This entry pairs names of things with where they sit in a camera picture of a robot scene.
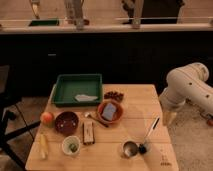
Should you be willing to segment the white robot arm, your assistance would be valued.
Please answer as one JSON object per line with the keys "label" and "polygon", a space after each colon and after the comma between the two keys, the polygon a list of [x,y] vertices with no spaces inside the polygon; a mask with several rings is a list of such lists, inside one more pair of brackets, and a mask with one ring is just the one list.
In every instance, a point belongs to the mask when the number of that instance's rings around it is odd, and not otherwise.
{"label": "white robot arm", "polygon": [[159,96],[163,125],[168,126],[189,99],[206,113],[213,114],[213,87],[206,81],[208,68],[199,62],[172,69],[166,76],[167,87]]}

